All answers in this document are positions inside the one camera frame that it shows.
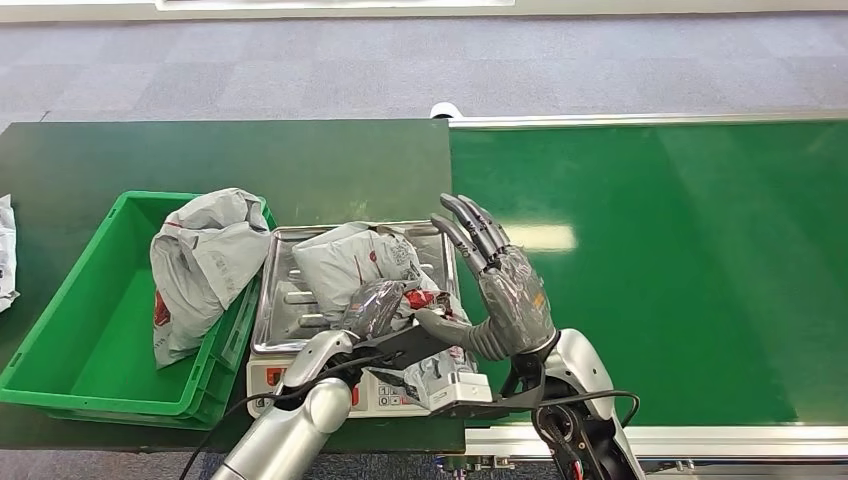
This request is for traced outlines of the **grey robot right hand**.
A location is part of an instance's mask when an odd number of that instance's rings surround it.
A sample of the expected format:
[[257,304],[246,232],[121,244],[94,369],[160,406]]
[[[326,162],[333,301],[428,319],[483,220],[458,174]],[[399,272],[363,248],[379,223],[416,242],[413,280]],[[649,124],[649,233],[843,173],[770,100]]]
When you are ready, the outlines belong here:
[[445,234],[477,281],[488,317],[478,325],[455,321],[429,309],[415,313],[433,337],[486,360],[498,361],[538,351],[555,337],[543,282],[503,226],[464,195],[440,195],[454,221],[433,214],[431,224]]

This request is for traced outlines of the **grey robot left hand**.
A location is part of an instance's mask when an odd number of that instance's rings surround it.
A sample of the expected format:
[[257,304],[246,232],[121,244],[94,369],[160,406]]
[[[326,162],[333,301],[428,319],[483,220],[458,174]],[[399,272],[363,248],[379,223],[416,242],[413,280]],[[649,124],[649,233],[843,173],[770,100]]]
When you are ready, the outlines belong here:
[[415,309],[406,294],[420,285],[420,280],[387,279],[361,285],[341,316],[341,328],[365,341],[416,326]]

